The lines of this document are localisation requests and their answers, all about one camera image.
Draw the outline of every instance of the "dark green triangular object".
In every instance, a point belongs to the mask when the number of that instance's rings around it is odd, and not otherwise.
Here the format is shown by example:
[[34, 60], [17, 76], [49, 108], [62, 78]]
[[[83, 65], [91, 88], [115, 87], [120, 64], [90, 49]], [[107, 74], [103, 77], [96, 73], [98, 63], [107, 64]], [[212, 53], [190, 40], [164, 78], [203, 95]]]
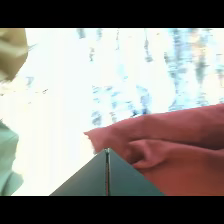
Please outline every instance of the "dark green triangular object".
[[106, 153], [97, 154], [51, 196], [106, 196]]
[[164, 196], [150, 181], [109, 149], [110, 196]]

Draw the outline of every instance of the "red fabric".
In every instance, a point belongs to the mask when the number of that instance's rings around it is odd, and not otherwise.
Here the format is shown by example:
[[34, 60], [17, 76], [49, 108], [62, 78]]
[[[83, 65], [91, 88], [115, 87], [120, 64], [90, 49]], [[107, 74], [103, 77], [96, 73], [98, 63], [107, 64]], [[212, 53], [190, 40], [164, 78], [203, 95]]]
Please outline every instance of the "red fabric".
[[166, 195], [224, 195], [224, 104], [143, 115], [86, 132]]

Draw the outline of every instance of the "tan cloth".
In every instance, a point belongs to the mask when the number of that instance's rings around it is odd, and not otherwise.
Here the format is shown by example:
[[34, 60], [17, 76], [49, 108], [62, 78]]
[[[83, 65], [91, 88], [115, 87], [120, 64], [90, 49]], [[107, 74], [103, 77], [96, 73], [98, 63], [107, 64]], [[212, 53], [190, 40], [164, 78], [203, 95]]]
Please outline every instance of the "tan cloth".
[[25, 28], [0, 28], [0, 81], [13, 80], [27, 56]]

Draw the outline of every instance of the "person's arm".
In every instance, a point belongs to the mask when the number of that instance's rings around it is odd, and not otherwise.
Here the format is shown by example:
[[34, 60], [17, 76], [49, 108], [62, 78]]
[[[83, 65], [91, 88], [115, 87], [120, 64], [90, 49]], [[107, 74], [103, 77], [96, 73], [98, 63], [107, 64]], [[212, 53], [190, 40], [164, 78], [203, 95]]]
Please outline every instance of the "person's arm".
[[0, 81], [13, 80], [27, 56], [25, 28], [0, 28]]

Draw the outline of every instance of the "mint green fabric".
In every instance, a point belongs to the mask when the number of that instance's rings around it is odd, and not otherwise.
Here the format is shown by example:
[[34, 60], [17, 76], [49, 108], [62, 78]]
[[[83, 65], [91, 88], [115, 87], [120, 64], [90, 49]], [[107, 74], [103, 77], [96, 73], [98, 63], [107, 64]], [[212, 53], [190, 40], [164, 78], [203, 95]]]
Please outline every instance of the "mint green fabric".
[[22, 184], [22, 178], [12, 171], [19, 137], [0, 123], [0, 196], [13, 194]]

